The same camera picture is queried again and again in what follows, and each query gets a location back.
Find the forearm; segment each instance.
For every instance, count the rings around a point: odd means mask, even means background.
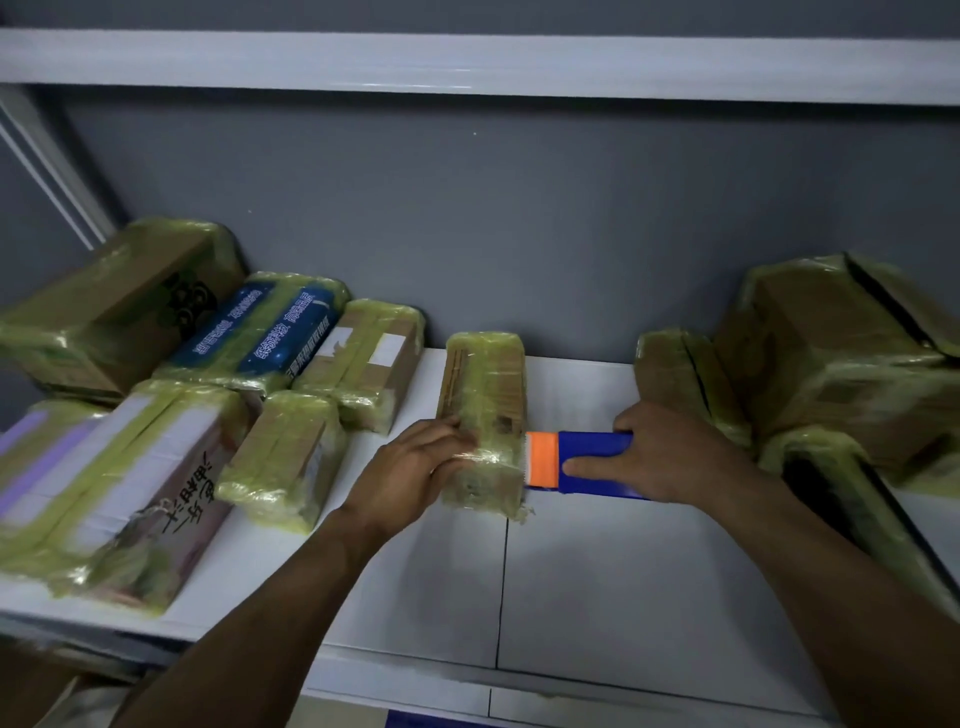
[[[763,477],[705,510],[763,572],[845,722],[940,725],[955,716],[960,626]]]
[[[327,628],[385,537],[343,510],[194,644],[116,728],[282,728]]]

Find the left hand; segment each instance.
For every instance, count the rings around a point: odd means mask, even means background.
[[[468,465],[451,459],[476,442],[456,418],[420,420],[382,446],[353,484],[341,508],[385,539],[423,515],[451,473]]]

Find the purple stripe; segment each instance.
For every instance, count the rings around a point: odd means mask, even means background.
[[[34,464],[20,474],[3,493],[0,493],[0,517],[28,493],[37,483],[48,474],[63,459],[63,456],[76,447],[89,434],[90,430],[100,423],[99,418],[84,420],[71,429],[51,445]]]
[[[40,427],[46,421],[48,414],[49,412],[45,409],[28,412],[16,425],[0,435],[0,456],[6,455],[7,450],[16,445],[21,437]]]

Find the hand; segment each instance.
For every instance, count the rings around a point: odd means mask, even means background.
[[[476,447],[457,419],[420,420],[382,446],[353,484],[342,510],[359,517],[384,539],[423,515],[445,480],[468,465],[454,455]]]
[[[564,473],[615,480],[651,500],[707,511],[718,497],[779,483],[714,427],[660,404],[635,404],[617,416],[613,429],[634,433],[627,450],[615,457],[571,458]]]

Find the plastic-wrapped package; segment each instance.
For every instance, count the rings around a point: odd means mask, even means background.
[[[904,585],[960,620],[960,589],[853,438],[818,426],[773,438],[760,466]]]
[[[445,483],[444,502],[522,520],[527,389],[519,336],[484,331],[447,340],[437,416],[452,415],[476,436],[477,448],[463,455],[470,467]]]
[[[911,458],[894,485],[911,493],[960,498],[960,428],[945,432]]]
[[[740,409],[713,344],[706,336],[690,331],[684,332],[684,343],[700,380],[713,426],[731,442],[751,449],[754,443],[753,429]]]
[[[221,473],[216,497],[240,506],[252,521],[310,533],[346,449],[333,400],[277,392]]]
[[[892,266],[831,255],[754,268],[713,342],[760,440],[825,425],[895,474],[960,426],[960,322]]]
[[[74,400],[47,400],[0,435],[0,519],[108,413]]]
[[[226,228],[146,218],[0,315],[0,347],[55,395],[116,404],[190,339],[246,272]]]
[[[634,379],[642,400],[704,420],[736,445],[751,448],[750,424],[706,336],[680,328],[641,334]]]
[[[679,328],[640,335],[634,359],[636,389],[642,400],[711,422],[684,335]]]
[[[254,409],[286,389],[349,300],[338,280],[254,273],[154,378],[217,384],[254,393]]]
[[[0,517],[0,570],[162,612],[227,516],[213,483],[249,416],[220,387],[137,385]]]
[[[408,305],[351,301],[293,389],[335,399],[347,427],[389,434],[420,363],[424,323]]]

